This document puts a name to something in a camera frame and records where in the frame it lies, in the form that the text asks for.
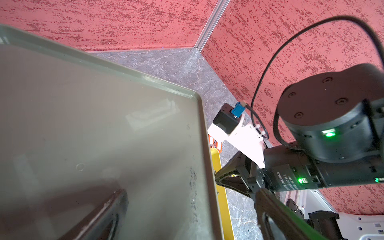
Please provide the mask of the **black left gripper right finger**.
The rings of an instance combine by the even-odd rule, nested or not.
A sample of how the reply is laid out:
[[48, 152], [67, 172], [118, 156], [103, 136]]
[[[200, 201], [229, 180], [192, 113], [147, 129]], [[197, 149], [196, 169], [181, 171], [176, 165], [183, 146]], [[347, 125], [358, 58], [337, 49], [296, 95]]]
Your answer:
[[256, 193], [255, 210], [264, 240], [324, 240], [265, 188]]

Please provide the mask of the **silver key red tag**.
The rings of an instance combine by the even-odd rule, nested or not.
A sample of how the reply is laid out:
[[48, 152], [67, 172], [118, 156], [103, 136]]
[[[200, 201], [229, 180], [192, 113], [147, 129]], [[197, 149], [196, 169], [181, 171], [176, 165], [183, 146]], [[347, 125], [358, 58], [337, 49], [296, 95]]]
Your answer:
[[219, 153], [222, 152], [223, 143], [215, 140], [211, 135], [209, 135], [209, 144], [211, 149], [217, 149]]

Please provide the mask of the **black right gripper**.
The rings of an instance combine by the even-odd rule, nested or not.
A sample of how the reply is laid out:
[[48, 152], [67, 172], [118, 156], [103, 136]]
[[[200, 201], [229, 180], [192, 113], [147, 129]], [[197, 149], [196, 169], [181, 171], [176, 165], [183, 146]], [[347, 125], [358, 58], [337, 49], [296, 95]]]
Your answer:
[[263, 149], [261, 146], [237, 152], [215, 173], [218, 186], [246, 197], [265, 188], [271, 192], [323, 189], [330, 186], [320, 170], [320, 161], [303, 151], [284, 146]]

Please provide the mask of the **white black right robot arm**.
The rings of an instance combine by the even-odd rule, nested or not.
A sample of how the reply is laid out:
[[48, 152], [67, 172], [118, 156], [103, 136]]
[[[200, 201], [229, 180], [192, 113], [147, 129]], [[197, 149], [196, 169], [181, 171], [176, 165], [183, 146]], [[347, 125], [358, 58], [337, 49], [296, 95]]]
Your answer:
[[384, 181], [384, 74], [371, 64], [306, 78], [277, 104], [295, 141], [263, 148], [242, 137], [215, 175], [217, 185], [254, 201], [265, 240], [381, 240], [384, 218], [317, 210], [303, 214], [277, 193]]

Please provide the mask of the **olive three-drawer desk organizer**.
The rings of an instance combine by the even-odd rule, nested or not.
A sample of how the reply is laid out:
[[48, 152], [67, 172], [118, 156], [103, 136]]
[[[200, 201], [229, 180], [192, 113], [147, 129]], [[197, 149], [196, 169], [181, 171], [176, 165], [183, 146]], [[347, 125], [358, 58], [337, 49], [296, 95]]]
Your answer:
[[221, 240], [201, 97], [1, 26], [1, 239], [60, 240], [113, 192], [117, 240]]

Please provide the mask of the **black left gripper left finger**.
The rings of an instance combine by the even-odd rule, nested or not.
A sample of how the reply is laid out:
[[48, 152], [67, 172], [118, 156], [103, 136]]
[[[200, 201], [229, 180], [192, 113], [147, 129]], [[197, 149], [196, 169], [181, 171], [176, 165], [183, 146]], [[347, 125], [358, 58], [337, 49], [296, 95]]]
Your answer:
[[61, 240], [116, 240], [128, 209], [126, 190], [113, 192], [105, 201], [77, 225], [65, 233]]

